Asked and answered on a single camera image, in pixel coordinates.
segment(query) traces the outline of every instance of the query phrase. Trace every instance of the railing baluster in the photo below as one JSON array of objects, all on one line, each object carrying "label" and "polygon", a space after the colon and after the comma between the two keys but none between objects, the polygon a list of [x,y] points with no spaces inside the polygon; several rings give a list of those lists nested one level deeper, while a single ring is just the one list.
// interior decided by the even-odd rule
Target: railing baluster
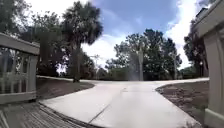
[{"label": "railing baluster", "polygon": [[20,75],[20,79],[19,79],[19,92],[22,92],[22,84],[23,84],[23,64],[24,64],[24,56],[22,54],[22,60],[21,60],[21,65],[20,65],[20,69],[19,69],[19,75]]},{"label": "railing baluster", "polygon": [[9,57],[9,55],[8,55],[8,48],[6,48],[6,51],[4,51],[4,53],[3,53],[3,58],[4,58],[4,66],[3,66],[3,73],[2,73],[2,78],[3,78],[3,80],[2,80],[2,93],[4,94],[5,93],[5,79],[6,79],[6,73],[7,73],[7,66],[8,66],[8,57]]},{"label": "railing baluster", "polygon": [[26,64],[26,92],[29,92],[30,90],[29,90],[29,73],[30,73],[30,61],[31,61],[31,59],[30,59],[30,56],[28,57],[28,59],[27,59],[27,64]]},{"label": "railing baluster", "polygon": [[10,79],[11,79],[11,93],[14,93],[14,84],[15,84],[15,77],[16,77],[16,61],[17,61],[17,51],[15,51],[15,56],[13,58],[13,65],[12,65],[12,71],[11,71],[11,76],[10,76]]},{"label": "railing baluster", "polygon": [[[2,47],[0,47],[1,61],[3,61],[3,58],[4,58],[3,52],[4,52],[4,50],[2,49]],[[3,91],[2,91],[3,90],[3,88],[2,88],[2,86],[3,86],[2,85],[2,82],[3,82],[3,66],[0,67],[0,71],[1,71],[0,73],[2,75],[2,76],[0,76],[0,94],[2,94],[3,93]]]}]

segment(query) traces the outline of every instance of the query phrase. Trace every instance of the wooden railing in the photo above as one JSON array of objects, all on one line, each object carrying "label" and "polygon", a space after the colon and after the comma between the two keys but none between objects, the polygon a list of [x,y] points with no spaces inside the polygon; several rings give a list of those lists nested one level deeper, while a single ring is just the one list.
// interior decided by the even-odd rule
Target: wooden railing
[{"label": "wooden railing", "polygon": [[0,33],[0,104],[36,98],[38,53],[37,44]]}]

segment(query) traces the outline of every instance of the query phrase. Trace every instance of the palm tree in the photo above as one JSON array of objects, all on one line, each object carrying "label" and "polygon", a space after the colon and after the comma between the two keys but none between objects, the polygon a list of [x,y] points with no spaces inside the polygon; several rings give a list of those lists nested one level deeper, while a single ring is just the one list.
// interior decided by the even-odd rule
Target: palm tree
[{"label": "palm tree", "polygon": [[82,43],[89,45],[102,34],[103,27],[100,19],[100,9],[91,3],[82,5],[80,2],[74,2],[73,7],[68,8],[63,15],[62,33],[67,42],[69,42],[70,53],[75,62],[72,64],[73,82],[79,82],[80,79],[80,49]]}]

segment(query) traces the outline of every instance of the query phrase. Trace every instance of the wooden deck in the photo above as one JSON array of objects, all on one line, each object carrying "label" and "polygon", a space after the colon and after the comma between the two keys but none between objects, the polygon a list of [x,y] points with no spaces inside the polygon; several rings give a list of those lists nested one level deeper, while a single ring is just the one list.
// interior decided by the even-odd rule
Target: wooden deck
[{"label": "wooden deck", "polygon": [[[49,79],[37,79],[37,101],[54,98],[94,85]],[[0,128],[97,128],[66,117],[42,104],[17,103],[0,105]]]},{"label": "wooden deck", "polygon": [[96,128],[65,117],[39,103],[7,106],[1,108],[1,112],[4,118],[0,119],[0,128]]}]

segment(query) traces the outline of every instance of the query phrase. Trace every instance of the tree trunk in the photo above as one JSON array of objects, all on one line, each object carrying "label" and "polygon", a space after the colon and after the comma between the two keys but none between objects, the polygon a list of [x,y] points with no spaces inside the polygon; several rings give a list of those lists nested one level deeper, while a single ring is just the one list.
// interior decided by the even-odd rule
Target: tree trunk
[{"label": "tree trunk", "polygon": [[76,44],[76,49],[74,52],[74,77],[73,82],[79,82],[80,81],[80,49],[81,44]]},{"label": "tree trunk", "polygon": [[207,61],[207,54],[206,54],[206,51],[205,51],[205,54],[204,54],[204,68],[205,68],[205,76],[208,77],[209,75],[209,70],[208,70],[208,61]]},{"label": "tree trunk", "polygon": [[206,66],[207,65],[206,63],[207,63],[206,60],[203,59],[203,69],[204,69],[203,76],[204,77],[208,77],[208,68]]},{"label": "tree trunk", "polygon": [[194,62],[194,67],[196,70],[196,76],[201,77],[201,67],[200,67],[200,62]]},{"label": "tree trunk", "polygon": [[40,71],[40,55],[38,55],[38,59],[37,59],[37,72],[36,72],[36,74],[40,75],[39,71]]}]

